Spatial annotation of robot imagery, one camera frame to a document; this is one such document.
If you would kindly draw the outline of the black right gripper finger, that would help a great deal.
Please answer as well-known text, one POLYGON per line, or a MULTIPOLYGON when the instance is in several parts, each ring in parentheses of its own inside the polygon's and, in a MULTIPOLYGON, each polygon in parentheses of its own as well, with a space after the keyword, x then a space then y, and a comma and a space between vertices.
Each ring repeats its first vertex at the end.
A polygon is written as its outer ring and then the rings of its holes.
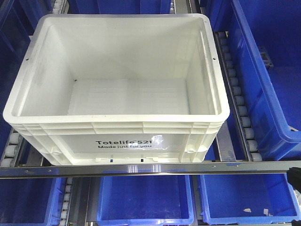
POLYGON ((298 167, 291 167, 287 172, 287 180, 293 188, 301 187, 301 169, 298 167))

